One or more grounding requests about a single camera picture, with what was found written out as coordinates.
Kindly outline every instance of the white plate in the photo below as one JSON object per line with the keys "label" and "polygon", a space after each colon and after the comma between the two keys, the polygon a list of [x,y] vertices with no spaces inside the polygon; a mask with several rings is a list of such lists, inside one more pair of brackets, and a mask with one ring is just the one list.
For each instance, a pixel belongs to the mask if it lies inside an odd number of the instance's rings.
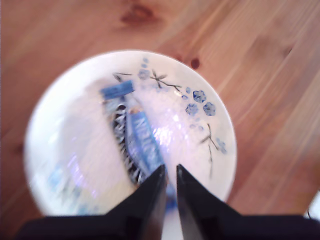
{"label": "white plate", "polygon": [[[176,165],[182,163],[211,193],[226,200],[235,177],[237,146],[223,102],[181,62],[127,50],[73,66],[37,104],[27,128],[24,163],[40,210],[45,215],[103,214],[134,192],[99,94],[119,78],[133,81],[133,94],[154,129],[171,183],[176,187]],[[154,78],[162,81],[162,88]],[[209,126],[211,139],[201,143]],[[182,239],[176,208],[165,215],[162,239]]]}

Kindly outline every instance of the blue flower pattern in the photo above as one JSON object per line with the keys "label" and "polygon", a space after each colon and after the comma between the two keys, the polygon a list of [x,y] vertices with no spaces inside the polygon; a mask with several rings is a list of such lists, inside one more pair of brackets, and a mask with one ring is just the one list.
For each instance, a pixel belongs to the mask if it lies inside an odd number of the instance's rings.
{"label": "blue flower pattern", "polygon": [[149,70],[146,70],[146,69],[140,69],[139,73],[138,73],[138,77],[141,79],[141,80],[146,80],[148,79],[150,76],[150,71]]}
{"label": "blue flower pattern", "polygon": [[226,144],[225,144],[223,141],[221,141],[218,137],[216,138],[216,142],[218,143],[221,152],[222,152],[223,154],[226,154],[226,153],[227,153]]}
{"label": "blue flower pattern", "polygon": [[[148,67],[148,63],[149,63],[149,60],[144,57],[142,59],[143,63],[141,64],[141,69],[138,73],[138,77],[141,79],[141,80],[146,80],[148,78],[150,78],[150,71],[147,70],[146,68]],[[158,87],[155,87],[156,88],[156,91],[157,92],[160,92],[160,89]],[[187,96],[187,94],[190,94],[191,93],[191,88],[190,87],[186,87],[185,88],[185,92],[186,92],[186,95],[182,95],[181,98],[185,101],[187,101],[189,99],[189,97]],[[207,96],[205,94],[204,91],[202,90],[195,90],[192,92],[192,97],[193,97],[193,100],[199,104],[203,104],[206,100],[207,100]],[[207,115],[207,116],[215,116],[216,115],[216,106],[211,103],[211,102],[205,102],[205,104],[202,106],[202,109],[204,111],[204,113]],[[188,103],[187,104],[187,107],[185,109],[185,112],[187,114],[189,114],[190,116],[194,117],[198,112],[199,112],[199,109],[198,109],[198,106],[196,103]],[[199,122],[200,121],[200,118],[197,117],[195,119],[196,122]],[[195,129],[197,127],[197,129],[199,131],[203,131],[204,130],[204,127],[201,126],[201,125],[198,125],[198,124],[191,124],[189,126],[191,129]],[[216,139],[217,141],[217,144],[219,146],[219,149],[220,151],[223,153],[223,154],[226,154],[227,153],[227,150],[226,150],[226,144],[221,141],[219,138]]]}
{"label": "blue flower pattern", "polygon": [[202,90],[193,91],[193,100],[195,100],[197,103],[202,104],[205,100],[207,100],[205,92]]}
{"label": "blue flower pattern", "polygon": [[212,104],[211,102],[207,102],[203,106],[203,111],[205,112],[205,114],[207,116],[214,116],[214,115],[216,115],[216,106],[214,104]]}
{"label": "blue flower pattern", "polygon": [[199,109],[196,104],[189,103],[189,105],[186,107],[185,111],[187,114],[194,116],[199,111]]}

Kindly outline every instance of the wooden table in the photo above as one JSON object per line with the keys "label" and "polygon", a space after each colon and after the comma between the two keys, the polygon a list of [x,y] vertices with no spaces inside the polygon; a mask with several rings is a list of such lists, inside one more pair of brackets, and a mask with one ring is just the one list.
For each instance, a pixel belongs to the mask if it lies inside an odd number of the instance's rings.
{"label": "wooden table", "polygon": [[319,0],[3,0],[1,43],[1,239],[41,216],[23,165],[35,104],[67,68],[118,49],[174,57],[219,93],[237,211],[302,214],[319,189]]}

